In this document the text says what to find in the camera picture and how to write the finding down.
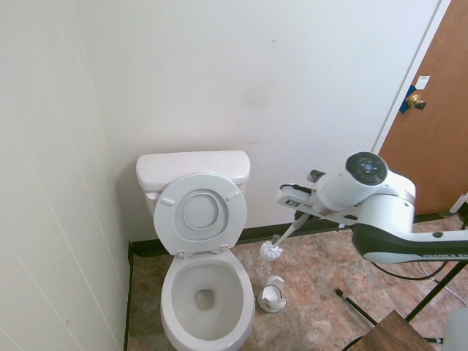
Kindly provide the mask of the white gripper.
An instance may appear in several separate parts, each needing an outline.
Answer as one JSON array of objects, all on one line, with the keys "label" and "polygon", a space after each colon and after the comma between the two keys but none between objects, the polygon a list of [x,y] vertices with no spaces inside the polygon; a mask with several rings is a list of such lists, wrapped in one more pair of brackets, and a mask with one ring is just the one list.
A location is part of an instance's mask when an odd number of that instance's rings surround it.
[{"label": "white gripper", "polygon": [[[282,184],[276,195],[276,202],[288,208],[295,209],[294,220],[298,218],[298,211],[312,211],[312,201],[315,189],[298,184]],[[314,214],[302,213],[307,219],[316,219]]]}]

